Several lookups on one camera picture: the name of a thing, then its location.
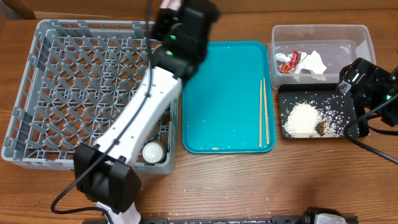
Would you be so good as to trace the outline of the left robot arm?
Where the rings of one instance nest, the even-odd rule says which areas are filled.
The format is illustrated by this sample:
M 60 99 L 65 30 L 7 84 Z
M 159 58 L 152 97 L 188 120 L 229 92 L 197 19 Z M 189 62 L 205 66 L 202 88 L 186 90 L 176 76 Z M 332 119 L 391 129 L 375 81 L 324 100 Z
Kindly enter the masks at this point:
M 93 146 L 80 143 L 72 184 L 108 223 L 140 223 L 135 200 L 141 180 L 134 170 L 142 146 L 183 85 L 207 55 L 209 33 L 220 11 L 211 1 L 164 1 L 147 44 L 148 66 L 137 92 Z

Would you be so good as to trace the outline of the white napkin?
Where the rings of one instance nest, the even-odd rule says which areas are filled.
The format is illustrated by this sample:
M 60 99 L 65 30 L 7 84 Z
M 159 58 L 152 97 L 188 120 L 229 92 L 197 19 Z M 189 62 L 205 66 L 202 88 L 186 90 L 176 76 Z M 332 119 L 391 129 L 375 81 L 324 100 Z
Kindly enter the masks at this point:
M 312 74 L 323 74 L 326 71 L 326 66 L 324 65 L 322 58 L 318 52 L 314 50 L 310 54 L 307 54 L 305 52 L 299 53 L 299 62 L 296 68 L 290 74 L 299 74 L 303 70 L 308 71 Z

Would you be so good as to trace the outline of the red snack wrapper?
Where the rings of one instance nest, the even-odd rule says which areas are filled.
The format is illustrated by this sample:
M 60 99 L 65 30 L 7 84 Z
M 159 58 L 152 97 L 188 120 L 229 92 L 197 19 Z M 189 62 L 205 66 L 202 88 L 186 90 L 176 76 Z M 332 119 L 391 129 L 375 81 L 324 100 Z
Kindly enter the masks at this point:
M 277 53 L 275 58 L 278 62 L 281 62 L 280 65 L 277 66 L 277 70 L 280 73 L 292 73 L 292 71 L 296 68 L 299 62 L 300 53 L 297 51 L 293 51 L 292 54 L 285 55 L 282 53 Z

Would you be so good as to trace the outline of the wooden chopstick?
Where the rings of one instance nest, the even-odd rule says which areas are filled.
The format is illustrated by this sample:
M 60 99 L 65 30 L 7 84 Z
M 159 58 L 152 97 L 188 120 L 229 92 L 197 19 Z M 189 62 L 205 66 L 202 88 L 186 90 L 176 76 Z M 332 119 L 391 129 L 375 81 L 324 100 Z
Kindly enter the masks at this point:
M 264 92 L 264 112 L 265 112 L 265 124 L 266 124 L 266 144 L 269 145 L 269 122 L 268 122 L 268 109 L 267 109 L 267 92 L 266 92 L 266 80 L 263 77 L 263 92 Z
M 262 148 L 262 80 L 259 85 L 259 147 Z

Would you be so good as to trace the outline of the large white plate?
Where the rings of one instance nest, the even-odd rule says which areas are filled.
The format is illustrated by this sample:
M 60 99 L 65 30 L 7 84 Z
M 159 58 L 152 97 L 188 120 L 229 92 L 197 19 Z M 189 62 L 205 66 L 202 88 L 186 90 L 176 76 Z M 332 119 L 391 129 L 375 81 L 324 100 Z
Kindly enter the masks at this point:
M 183 0 L 163 0 L 160 4 L 161 9 L 171 9 L 177 11 L 180 9 Z

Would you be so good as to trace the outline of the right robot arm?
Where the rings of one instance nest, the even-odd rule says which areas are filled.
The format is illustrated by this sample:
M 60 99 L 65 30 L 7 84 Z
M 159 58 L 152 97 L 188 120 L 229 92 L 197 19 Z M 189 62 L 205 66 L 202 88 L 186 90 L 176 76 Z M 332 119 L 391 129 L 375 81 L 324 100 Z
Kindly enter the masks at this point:
M 341 69 L 337 90 L 350 96 L 355 106 L 374 110 L 382 122 L 397 125 L 397 70 L 388 72 L 357 58 Z

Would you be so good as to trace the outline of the brown food scrap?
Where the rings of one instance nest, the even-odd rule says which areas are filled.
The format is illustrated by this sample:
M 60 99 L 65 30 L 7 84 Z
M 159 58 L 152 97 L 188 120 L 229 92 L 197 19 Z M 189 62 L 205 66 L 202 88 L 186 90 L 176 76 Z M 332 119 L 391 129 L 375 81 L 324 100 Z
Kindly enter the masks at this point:
M 325 127 L 326 127 L 326 122 L 324 122 L 324 121 L 321 121 L 320 123 L 317 124 L 317 133 L 320 136 L 325 135 Z

